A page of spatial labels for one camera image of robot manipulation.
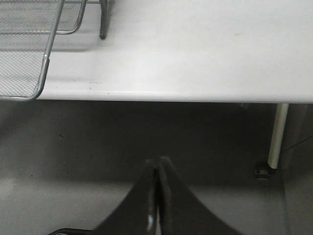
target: white desk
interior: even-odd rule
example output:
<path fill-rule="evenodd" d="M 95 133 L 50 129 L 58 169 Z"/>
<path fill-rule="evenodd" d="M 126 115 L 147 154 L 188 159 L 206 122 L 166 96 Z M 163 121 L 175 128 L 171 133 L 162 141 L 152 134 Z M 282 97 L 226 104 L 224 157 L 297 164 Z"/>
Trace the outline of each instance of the white desk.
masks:
<path fill-rule="evenodd" d="M 313 1 L 115 0 L 58 35 L 40 99 L 313 102 Z"/>

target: mesh basket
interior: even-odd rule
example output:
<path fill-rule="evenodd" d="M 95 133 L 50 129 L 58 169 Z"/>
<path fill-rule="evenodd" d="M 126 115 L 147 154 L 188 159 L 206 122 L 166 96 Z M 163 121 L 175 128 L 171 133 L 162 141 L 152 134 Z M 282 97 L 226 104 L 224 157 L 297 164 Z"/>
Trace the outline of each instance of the mesh basket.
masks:
<path fill-rule="evenodd" d="M 86 1 L 0 0 L 0 99 L 38 96 L 63 5 L 64 33 L 75 31 Z"/>

